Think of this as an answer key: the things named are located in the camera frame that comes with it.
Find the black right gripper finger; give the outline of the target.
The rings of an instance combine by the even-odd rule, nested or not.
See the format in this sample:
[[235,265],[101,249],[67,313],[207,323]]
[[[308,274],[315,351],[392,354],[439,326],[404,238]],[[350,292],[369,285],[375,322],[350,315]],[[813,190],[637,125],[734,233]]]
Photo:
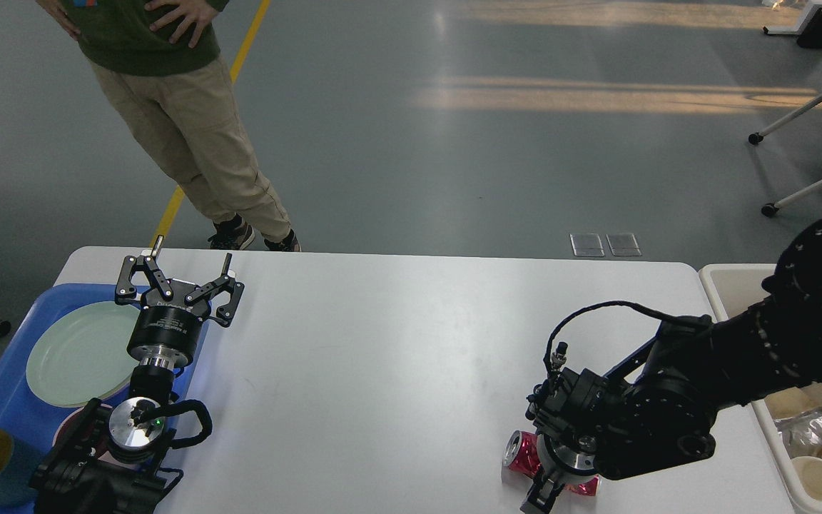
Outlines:
[[525,500],[522,501],[521,512],[551,513],[566,485],[560,476],[548,475],[544,471],[537,472],[532,478]]

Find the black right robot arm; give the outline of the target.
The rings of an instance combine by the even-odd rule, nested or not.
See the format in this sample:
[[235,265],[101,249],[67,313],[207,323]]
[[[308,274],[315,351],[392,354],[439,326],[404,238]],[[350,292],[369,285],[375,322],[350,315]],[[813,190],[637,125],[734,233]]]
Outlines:
[[762,289],[763,300],[718,323],[623,301],[659,328],[602,375],[565,368],[555,326],[546,377],[527,398],[539,470],[522,512],[550,512],[566,485],[595,475],[622,480],[711,458],[720,410],[822,383],[822,219],[781,253]]

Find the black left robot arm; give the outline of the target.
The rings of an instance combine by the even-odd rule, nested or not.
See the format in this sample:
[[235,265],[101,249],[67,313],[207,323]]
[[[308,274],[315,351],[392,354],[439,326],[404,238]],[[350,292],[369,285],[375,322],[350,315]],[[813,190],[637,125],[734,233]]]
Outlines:
[[36,513],[153,513],[185,475],[163,466],[167,453],[212,433],[205,404],[173,385],[198,357],[203,324],[230,326],[245,286],[231,253],[212,282],[167,277],[157,264],[162,244],[128,255],[115,287],[115,303],[139,312],[126,348],[137,363],[128,397],[112,408],[93,398],[69,423],[29,479]]

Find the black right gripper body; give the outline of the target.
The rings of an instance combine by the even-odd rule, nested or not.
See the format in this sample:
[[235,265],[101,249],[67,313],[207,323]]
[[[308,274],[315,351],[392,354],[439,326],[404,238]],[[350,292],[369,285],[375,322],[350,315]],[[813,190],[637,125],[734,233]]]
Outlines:
[[536,435],[537,452],[542,470],[548,475],[560,476],[565,483],[578,484],[597,475],[594,455],[582,453],[555,441],[547,433]]

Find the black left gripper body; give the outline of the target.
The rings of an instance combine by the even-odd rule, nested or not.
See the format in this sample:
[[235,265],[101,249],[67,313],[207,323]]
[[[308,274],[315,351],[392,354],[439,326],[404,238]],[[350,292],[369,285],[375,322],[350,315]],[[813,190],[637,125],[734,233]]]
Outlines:
[[176,301],[140,300],[141,312],[128,339],[127,354],[142,361],[151,351],[164,348],[174,357],[174,365],[189,366],[195,361],[203,322],[210,316],[210,302],[187,306]]

